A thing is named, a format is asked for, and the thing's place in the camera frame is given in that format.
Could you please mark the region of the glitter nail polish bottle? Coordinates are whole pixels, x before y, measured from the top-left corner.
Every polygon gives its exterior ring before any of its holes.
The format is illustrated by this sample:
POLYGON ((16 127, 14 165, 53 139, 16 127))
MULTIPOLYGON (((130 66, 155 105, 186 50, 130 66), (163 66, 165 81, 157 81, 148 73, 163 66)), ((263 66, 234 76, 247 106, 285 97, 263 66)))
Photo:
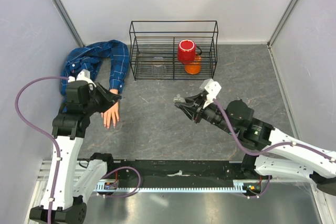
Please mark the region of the glitter nail polish bottle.
POLYGON ((173 101, 174 103, 185 103, 185 99, 180 94, 177 94, 173 101))

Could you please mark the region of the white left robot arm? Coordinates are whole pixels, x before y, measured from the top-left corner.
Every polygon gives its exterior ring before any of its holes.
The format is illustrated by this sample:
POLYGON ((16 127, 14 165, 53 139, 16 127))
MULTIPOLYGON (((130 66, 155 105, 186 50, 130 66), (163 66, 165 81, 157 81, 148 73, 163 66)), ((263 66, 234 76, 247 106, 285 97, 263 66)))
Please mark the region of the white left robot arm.
POLYGON ((83 223, 87 202, 99 180, 115 173, 113 157, 94 153, 88 167, 76 182, 75 171, 90 117, 106 111, 119 99, 89 78, 70 78, 67 101, 53 120, 55 141, 45 193, 39 205, 30 210, 29 219, 37 223, 83 223))

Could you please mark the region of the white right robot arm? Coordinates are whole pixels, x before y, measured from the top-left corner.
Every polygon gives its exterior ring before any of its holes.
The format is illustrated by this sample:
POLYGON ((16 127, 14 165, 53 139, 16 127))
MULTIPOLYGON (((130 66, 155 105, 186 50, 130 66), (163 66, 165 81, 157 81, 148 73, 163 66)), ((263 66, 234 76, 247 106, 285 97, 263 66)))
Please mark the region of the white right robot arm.
POLYGON ((296 139, 254 117, 242 100, 223 109, 217 100, 209 102, 207 91, 192 97, 177 95, 174 105, 193 122, 205 120, 230 134, 244 152, 241 174, 303 179, 329 195, 335 195, 335 152, 296 139))

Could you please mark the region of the mannequin hand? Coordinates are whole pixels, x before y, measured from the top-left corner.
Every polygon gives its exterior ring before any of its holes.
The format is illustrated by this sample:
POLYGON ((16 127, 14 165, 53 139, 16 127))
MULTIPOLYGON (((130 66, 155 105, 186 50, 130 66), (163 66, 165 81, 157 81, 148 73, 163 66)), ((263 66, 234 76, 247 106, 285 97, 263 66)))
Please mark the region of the mannequin hand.
POLYGON ((103 125, 105 128, 109 129, 111 126, 115 128, 116 124, 120 121, 119 102, 114 104, 105 112, 101 113, 101 117, 103 119, 103 125))

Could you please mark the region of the orange cup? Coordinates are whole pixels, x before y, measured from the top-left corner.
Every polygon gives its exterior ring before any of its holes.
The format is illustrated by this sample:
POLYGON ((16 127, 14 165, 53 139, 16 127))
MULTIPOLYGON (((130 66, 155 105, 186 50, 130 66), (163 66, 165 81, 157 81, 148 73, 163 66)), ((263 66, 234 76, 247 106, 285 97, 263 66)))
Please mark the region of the orange cup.
POLYGON ((193 62, 186 64, 184 70, 186 73, 195 75, 200 73, 202 67, 202 57, 200 55, 195 55, 193 62))

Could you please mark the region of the blue plaid shirt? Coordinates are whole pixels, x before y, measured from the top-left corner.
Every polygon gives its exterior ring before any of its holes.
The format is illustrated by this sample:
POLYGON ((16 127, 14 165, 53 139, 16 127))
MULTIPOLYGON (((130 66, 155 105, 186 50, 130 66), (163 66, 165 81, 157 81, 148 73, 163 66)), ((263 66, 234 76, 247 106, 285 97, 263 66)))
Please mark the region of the blue plaid shirt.
POLYGON ((82 70, 88 70, 91 80, 95 81, 104 59, 110 59, 109 89, 117 89, 121 93, 129 69, 130 55, 127 45, 118 40, 96 42, 72 50, 60 75, 76 77, 82 70))

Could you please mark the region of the clear glass cup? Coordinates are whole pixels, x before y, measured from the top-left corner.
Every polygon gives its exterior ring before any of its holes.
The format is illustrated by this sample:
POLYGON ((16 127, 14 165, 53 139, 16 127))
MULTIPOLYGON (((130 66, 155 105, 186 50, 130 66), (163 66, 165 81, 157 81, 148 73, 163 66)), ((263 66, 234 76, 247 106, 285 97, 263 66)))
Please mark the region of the clear glass cup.
POLYGON ((166 76, 166 65, 163 57, 154 57, 152 61, 152 76, 155 78, 163 78, 166 76))

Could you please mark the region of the red ceramic mug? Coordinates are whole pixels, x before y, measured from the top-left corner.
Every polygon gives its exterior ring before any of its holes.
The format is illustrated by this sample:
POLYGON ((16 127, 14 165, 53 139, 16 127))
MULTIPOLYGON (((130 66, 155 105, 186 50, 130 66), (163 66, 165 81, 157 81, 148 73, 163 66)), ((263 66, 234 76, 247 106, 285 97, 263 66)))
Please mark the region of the red ceramic mug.
POLYGON ((202 55, 202 49, 189 39, 181 40, 178 44, 177 59, 182 64, 189 64, 195 60, 196 56, 202 55))

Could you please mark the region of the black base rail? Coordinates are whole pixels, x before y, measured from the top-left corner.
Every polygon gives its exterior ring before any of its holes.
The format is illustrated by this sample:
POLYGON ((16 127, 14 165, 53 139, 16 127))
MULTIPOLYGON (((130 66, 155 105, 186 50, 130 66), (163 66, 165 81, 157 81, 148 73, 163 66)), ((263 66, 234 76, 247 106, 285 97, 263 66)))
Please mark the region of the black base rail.
POLYGON ((116 180, 119 188, 137 184, 141 188, 163 189, 231 187, 235 180, 272 179, 271 175, 259 175, 249 161, 115 159, 108 165, 109 172, 117 168, 120 170, 102 178, 116 180))

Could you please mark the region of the aluminium left corner post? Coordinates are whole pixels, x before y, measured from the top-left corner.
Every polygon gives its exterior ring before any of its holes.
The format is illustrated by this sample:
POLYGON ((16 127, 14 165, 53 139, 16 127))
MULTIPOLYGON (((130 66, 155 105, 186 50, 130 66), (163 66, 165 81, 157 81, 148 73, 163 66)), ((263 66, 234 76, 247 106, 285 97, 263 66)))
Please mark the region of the aluminium left corner post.
POLYGON ((67 26, 70 34, 72 35, 73 39, 75 40, 76 44, 79 47, 83 47, 85 43, 83 42, 81 36, 79 35, 73 21, 71 20, 62 0, 52 0, 53 4, 55 5, 58 13, 60 14, 61 18, 63 19, 65 25, 67 26))

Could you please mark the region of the aluminium corner post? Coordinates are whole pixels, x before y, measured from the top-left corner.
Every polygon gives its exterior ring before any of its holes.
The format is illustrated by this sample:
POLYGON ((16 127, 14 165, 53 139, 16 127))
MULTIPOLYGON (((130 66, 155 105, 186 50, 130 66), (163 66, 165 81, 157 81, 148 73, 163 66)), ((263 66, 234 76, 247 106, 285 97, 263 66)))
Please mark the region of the aluminium corner post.
POLYGON ((267 47, 268 49, 271 49, 272 46, 274 45, 274 43, 276 42, 277 38, 279 37, 281 31, 283 30, 283 28, 285 27, 288 19, 290 18, 291 14, 293 13, 293 11, 295 10, 297 4, 298 4, 299 0, 290 0, 284 13, 282 14, 275 30, 273 31, 273 33, 270 36, 270 39, 267 42, 267 47))
POLYGON ((61 18, 63 19, 65 25, 67 26, 70 34, 72 35, 73 39, 75 40, 76 44, 79 47, 83 47, 85 43, 83 42, 81 36, 79 35, 73 21, 71 20, 62 0, 52 0, 53 4, 55 5, 58 13, 60 14, 61 18))

